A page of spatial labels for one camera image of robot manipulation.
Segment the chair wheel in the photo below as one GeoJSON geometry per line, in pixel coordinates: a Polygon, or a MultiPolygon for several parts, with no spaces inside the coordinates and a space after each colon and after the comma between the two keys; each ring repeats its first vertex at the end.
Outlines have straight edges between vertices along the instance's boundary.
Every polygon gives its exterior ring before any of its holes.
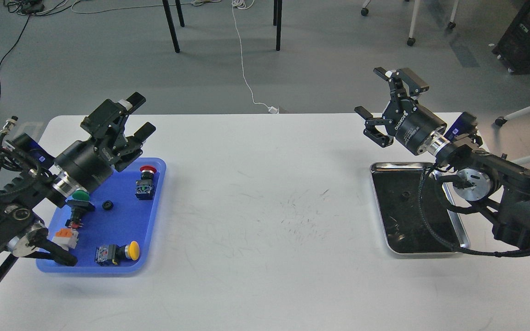
{"type": "Polygon", "coordinates": [[[508,122],[508,120],[505,119],[502,116],[500,116],[496,120],[494,120],[494,124],[496,124],[497,126],[500,126],[500,127],[502,127],[506,122],[508,122]]]}

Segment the white cable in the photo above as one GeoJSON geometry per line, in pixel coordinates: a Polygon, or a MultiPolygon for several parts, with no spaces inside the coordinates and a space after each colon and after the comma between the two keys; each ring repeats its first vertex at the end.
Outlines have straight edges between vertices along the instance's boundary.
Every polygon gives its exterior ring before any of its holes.
{"type": "MultiPolygon", "coordinates": [[[[57,6],[54,6],[51,9],[48,9],[47,11],[41,11],[41,12],[38,12],[38,13],[31,13],[30,15],[34,16],[34,17],[46,16],[47,13],[50,13],[53,10],[60,9],[60,8],[64,7],[67,4],[67,2],[69,2],[69,0],[63,1],[61,4],[58,4],[57,6]]],[[[20,12],[17,12],[17,14],[20,15],[20,16],[27,16],[28,15],[28,14],[20,13],[20,12]]]]}
{"type": "Polygon", "coordinates": [[[234,15],[234,8],[235,8],[234,7],[234,1],[235,0],[233,0],[232,17],[234,19],[234,28],[236,29],[236,34],[238,35],[238,43],[240,44],[240,66],[242,67],[242,78],[244,79],[244,83],[247,84],[248,90],[251,91],[251,99],[253,99],[253,103],[256,104],[256,105],[263,105],[263,106],[267,107],[267,110],[269,111],[269,113],[277,114],[279,112],[279,109],[277,109],[275,107],[269,107],[265,103],[256,103],[255,102],[255,96],[253,95],[253,89],[251,88],[251,86],[248,85],[247,78],[244,76],[244,60],[242,58],[242,40],[240,39],[240,32],[238,31],[238,26],[236,24],[236,16],[234,15]]]}
{"type": "Polygon", "coordinates": [[[39,12],[39,13],[36,14],[36,16],[40,16],[40,15],[44,15],[44,14],[50,13],[51,11],[53,11],[55,9],[60,9],[60,8],[64,7],[67,4],[67,2],[69,2],[69,0],[63,1],[62,4],[60,4],[60,5],[56,6],[56,7],[52,7],[51,9],[48,9],[47,11],[39,12]]]}
{"type": "Polygon", "coordinates": [[[253,2],[251,2],[250,6],[247,7],[247,4],[244,3],[244,0],[232,0],[232,7],[233,8],[238,8],[240,10],[246,10],[248,8],[251,8],[251,6],[253,6],[253,4],[255,3],[255,0],[253,0],[253,2]]]}
{"type": "Polygon", "coordinates": [[[191,2],[192,6],[202,6],[203,4],[207,4],[208,2],[221,2],[222,0],[193,0],[191,2]]]}
{"type": "MultiPolygon", "coordinates": [[[[182,5],[192,5],[192,6],[202,6],[203,4],[207,4],[208,2],[221,2],[222,0],[193,0],[192,2],[185,2],[185,3],[182,3],[182,5]]],[[[74,6],[76,4],[78,4],[79,2],[81,2],[81,0],[75,0],[75,2],[73,3],[73,5],[71,6],[71,11],[74,12],[74,13],[101,13],[101,12],[109,12],[109,11],[117,11],[117,10],[121,10],[121,9],[133,9],[133,8],[149,8],[149,7],[162,7],[162,5],[149,5],[149,6],[132,6],[132,7],[120,7],[120,8],[110,8],[110,9],[105,9],[105,10],[102,10],[102,11],[95,11],[95,12],[78,12],[74,9],[74,6]]]]}

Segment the logo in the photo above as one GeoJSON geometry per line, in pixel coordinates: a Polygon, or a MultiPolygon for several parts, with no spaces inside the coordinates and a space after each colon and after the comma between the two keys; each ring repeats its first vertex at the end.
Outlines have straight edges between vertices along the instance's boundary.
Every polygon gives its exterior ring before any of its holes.
{"type": "Polygon", "coordinates": [[[396,126],[394,126],[395,130],[398,130],[400,128],[400,126],[402,125],[402,123],[404,123],[404,120],[406,120],[406,116],[408,116],[408,112],[404,111],[404,115],[402,115],[402,117],[400,117],[400,120],[398,121],[396,126]]]}

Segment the table leg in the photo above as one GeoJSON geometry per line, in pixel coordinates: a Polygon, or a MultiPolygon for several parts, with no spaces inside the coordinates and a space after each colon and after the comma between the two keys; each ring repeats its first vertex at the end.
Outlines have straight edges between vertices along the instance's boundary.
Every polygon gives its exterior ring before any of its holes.
{"type": "Polygon", "coordinates": [[[165,8],[165,15],[169,25],[169,32],[171,32],[171,39],[173,40],[175,53],[179,53],[179,42],[177,41],[177,34],[175,34],[175,26],[173,25],[173,17],[171,16],[171,9],[169,8],[169,0],[162,0],[162,6],[165,8]]]}
{"type": "Polygon", "coordinates": [[[275,47],[276,51],[280,50],[282,41],[282,0],[277,1],[277,44],[275,47]]]}
{"type": "Polygon", "coordinates": [[[181,0],[175,0],[175,6],[177,7],[177,15],[179,16],[179,25],[185,27],[185,22],[183,21],[183,12],[181,12],[181,0]]]}
{"type": "Polygon", "coordinates": [[[273,0],[273,25],[277,25],[277,0],[273,0]]]}
{"type": "Polygon", "coordinates": [[[410,33],[408,34],[408,46],[414,45],[416,39],[414,38],[414,27],[416,25],[416,17],[418,16],[418,9],[421,6],[421,0],[414,1],[414,8],[412,9],[412,22],[410,23],[410,33]]]}

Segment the black table leg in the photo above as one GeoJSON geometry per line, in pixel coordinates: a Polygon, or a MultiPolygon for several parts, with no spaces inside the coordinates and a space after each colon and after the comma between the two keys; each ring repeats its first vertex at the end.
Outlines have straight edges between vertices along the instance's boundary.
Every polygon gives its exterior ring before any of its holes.
{"type": "Polygon", "coordinates": [[[273,0],[273,25],[277,25],[277,0],[273,0]]]}
{"type": "Polygon", "coordinates": [[[177,41],[177,34],[175,34],[175,26],[173,25],[173,17],[171,16],[171,9],[169,8],[169,0],[162,0],[162,6],[165,8],[165,15],[169,25],[169,32],[171,32],[171,39],[173,40],[175,53],[179,53],[179,42],[177,41]]]}
{"type": "Polygon", "coordinates": [[[185,27],[185,22],[183,21],[183,12],[181,12],[181,0],[175,0],[175,6],[177,7],[177,15],[179,16],[179,25],[185,27]]]}
{"type": "Polygon", "coordinates": [[[282,42],[282,0],[275,0],[277,2],[277,44],[276,51],[280,50],[282,42]]]}

